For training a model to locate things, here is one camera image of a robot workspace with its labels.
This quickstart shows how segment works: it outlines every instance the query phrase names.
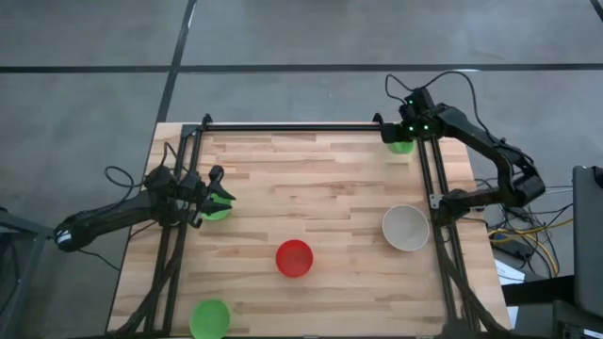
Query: concrete floor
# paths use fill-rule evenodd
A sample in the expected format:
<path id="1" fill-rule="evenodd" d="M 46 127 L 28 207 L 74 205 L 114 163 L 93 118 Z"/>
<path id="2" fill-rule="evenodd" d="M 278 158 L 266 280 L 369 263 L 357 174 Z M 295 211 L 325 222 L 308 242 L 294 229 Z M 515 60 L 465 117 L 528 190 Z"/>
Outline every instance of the concrete floor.
<path id="1" fill-rule="evenodd" d="M 0 66 L 168 65 L 186 0 L 0 0 Z M 603 59 L 603 23 L 586 1 L 203 0 L 183 64 L 581 63 Z M 420 85 L 435 73 L 397 73 Z M 603 72 L 472 73 L 484 122 L 532 155 L 548 185 L 603 163 Z M 139 176 L 167 75 L 0 73 L 0 205 L 49 226 L 123 193 L 103 175 Z M 180 74 L 167 121 L 367 121 L 396 118 L 384 73 Z M 432 87 L 468 114 L 460 77 Z M 494 174 L 471 154 L 478 177 Z M 534 210 L 571 194 L 546 195 Z M 571 216 L 568 211 L 565 217 Z M 496 220 L 496 215 L 488 217 Z M 119 264 L 125 232 L 90 250 Z M 572 226 L 553 231 L 573 273 Z M 535 265 L 541 275 L 545 267 Z M 102 333 L 117 274 L 52 243 L 32 286 L 23 338 Z"/>

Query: black metal frame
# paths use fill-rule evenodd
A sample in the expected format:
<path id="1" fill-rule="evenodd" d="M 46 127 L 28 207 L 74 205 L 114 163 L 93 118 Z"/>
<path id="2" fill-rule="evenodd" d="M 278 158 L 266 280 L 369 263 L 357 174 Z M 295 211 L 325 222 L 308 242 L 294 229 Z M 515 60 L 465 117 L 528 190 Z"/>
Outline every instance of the black metal frame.
<path id="1" fill-rule="evenodd" d="M 6 227 L 19 234 L 24 234 L 32 241 L 29 257 L 26 264 L 20 272 L 18 285 L 15 293 L 5 310 L 5 315 L 2 318 L 0 325 L 0 338 L 16 337 L 18 326 L 21 321 L 24 304 L 27 297 L 27 292 L 34 272 L 41 258 L 41 252 L 44 248 L 46 239 L 53 235 L 53 230 L 49 227 L 42 226 L 33 221 L 15 217 L 6 209 L 0 207 L 0 227 Z"/>
<path id="2" fill-rule="evenodd" d="M 380 131 L 379 124 L 376 122 L 349 122 L 349 123 L 213 123 L 209 115 L 205 115 L 202 124 L 184 124 L 182 126 L 180 134 L 180 145 L 178 147 L 176 166 L 174 173 L 176 177 L 179 177 L 184 166 L 184 156 L 187 148 L 187 142 L 189 137 L 194 137 L 193 151 L 190 158 L 189 170 L 196 170 L 196 166 L 200 156 L 201 141 L 203 132 L 350 132 L 350 131 L 365 131 L 375 132 Z M 448 183 L 441 182 L 446 180 L 446 174 L 444 172 L 444 163 L 442 161 L 442 155 L 440 154 L 439 144 L 436 139 L 427 141 L 431 143 L 433 147 L 434 161 L 438 174 L 438 180 L 442 192 L 448 191 Z M 425 185 L 425 194 L 427 200 L 431 194 L 434 193 L 432 185 L 432 177 L 430 175 L 430 165 L 425 149 L 424 142 L 418 142 L 418 154 L 423 172 L 423 180 Z M 450 234 L 450 243 L 453 248 L 453 261 L 461 276 L 466 283 L 466 272 L 464 268 L 464 261 L 461 252 L 461 244 L 459 241 L 458 233 L 456 232 L 456 226 L 451 224 L 448 226 Z M 139 316 L 145 316 L 145 324 L 143 332 L 130 332 L 116 335 L 116 333 L 107 333 L 104 336 L 88 337 L 88 338 L 165 338 L 171 337 L 171 322 L 173 318 L 173 312 L 176 302 L 176 292 L 178 288 L 178 279 L 180 274 L 180 267 L 182 264 L 182 258 L 184 253 L 185 238 L 187 232 L 187 224 L 181 223 L 177 227 L 176 243 L 173 249 L 171 258 L 167 264 L 168 256 L 168 243 L 170 242 L 172 229 L 164 228 L 161 234 L 159 243 L 159 249 L 157 251 L 157 261 L 155 264 L 155 275 L 153 279 L 152 289 L 149 295 L 145 297 L 142 302 L 144 307 L 137 310 Z M 433 226 L 433 234 L 435 241 L 436 254 L 438 258 L 438 264 L 440 267 L 440 274 L 442 277 L 442 288 L 444 291 L 444 302 L 447 310 L 448 319 L 458 318 L 455 308 L 455 300 L 452 292 L 452 284 L 448 273 L 442 269 L 443 261 L 446 260 L 445 256 L 448 256 L 444 247 L 443 236 L 441 228 Z M 166 310 L 164 313 L 164 319 L 161 329 L 155 329 L 155 313 L 159 301 L 159 292 L 165 286 L 167 282 L 170 282 L 168 297 L 166 299 Z M 464 300 L 464 319 L 468 321 L 471 328 L 478 330 L 479 323 L 469 304 Z M 256 338 L 269 338 L 274 339 L 275 337 L 256 337 Z M 387 337 L 383 336 L 380 338 L 411 338 L 409 336 L 396 336 Z"/>

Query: wooden table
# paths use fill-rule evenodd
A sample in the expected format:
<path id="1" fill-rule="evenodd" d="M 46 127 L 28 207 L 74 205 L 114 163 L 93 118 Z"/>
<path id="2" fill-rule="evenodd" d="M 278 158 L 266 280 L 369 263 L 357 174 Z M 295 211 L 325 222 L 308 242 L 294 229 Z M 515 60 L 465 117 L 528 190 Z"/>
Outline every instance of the wooden table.
<path id="1" fill-rule="evenodd" d="M 157 126 L 147 170 L 158 165 L 165 141 L 178 146 L 181 125 Z M 440 144 L 450 188 L 474 189 L 465 145 L 454 139 Z M 222 185 L 237 200 L 229 218 L 188 228 L 173 335 L 189 335 L 195 304 L 212 298 L 231 311 L 230 335 L 441 331 L 445 307 L 432 236 L 423 249 L 403 252 L 385 242 L 381 229 L 383 214 L 394 205 L 411 204 L 429 215 L 416 150 L 391 154 L 375 132 L 204 133 L 204 180 L 214 164 L 224 167 Z M 463 220 L 458 230 L 471 287 L 508 327 L 483 225 Z M 153 226 L 128 244 L 110 330 L 148 292 L 160 232 Z M 274 255 L 294 238 L 312 247 L 315 263 L 306 276 L 288 279 L 277 271 Z M 158 327 L 162 318 L 159 309 Z"/>

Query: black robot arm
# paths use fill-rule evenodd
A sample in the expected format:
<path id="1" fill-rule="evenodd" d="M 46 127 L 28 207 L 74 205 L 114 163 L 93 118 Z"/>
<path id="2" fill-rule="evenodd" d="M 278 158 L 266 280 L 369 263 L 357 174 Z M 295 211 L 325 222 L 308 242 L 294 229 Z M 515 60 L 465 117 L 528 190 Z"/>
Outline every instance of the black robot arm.
<path id="1" fill-rule="evenodd" d="M 201 213 L 211 215 L 231 208 L 228 204 L 214 202 L 212 198 L 217 195 L 227 200 L 235 199 L 221 187 L 222 177 L 223 168 L 214 166 L 209 172 L 208 185 L 196 172 L 189 172 L 178 183 L 170 169 L 159 166 L 146 176 L 146 189 L 134 198 L 67 217 L 54 230 L 55 242 L 61 250 L 79 250 L 99 235 L 146 220 L 156 220 L 162 227 L 171 227 L 186 220 L 199 228 Z M 182 203 L 194 203 L 194 212 L 181 208 Z"/>
<path id="2" fill-rule="evenodd" d="M 379 114 L 374 121 L 382 127 L 385 143 L 410 142 L 432 137 L 454 137 L 492 160 L 497 167 L 498 187 L 467 192 L 454 189 L 441 197 L 436 223 L 445 226 L 469 213 L 471 207 L 493 203 L 524 206 L 545 192 L 545 184 L 531 159 L 504 139 L 472 124 L 456 107 L 434 105 L 425 88 L 415 89 L 400 107 L 401 123 L 384 123 Z M 514 168 L 520 171 L 515 174 Z"/>

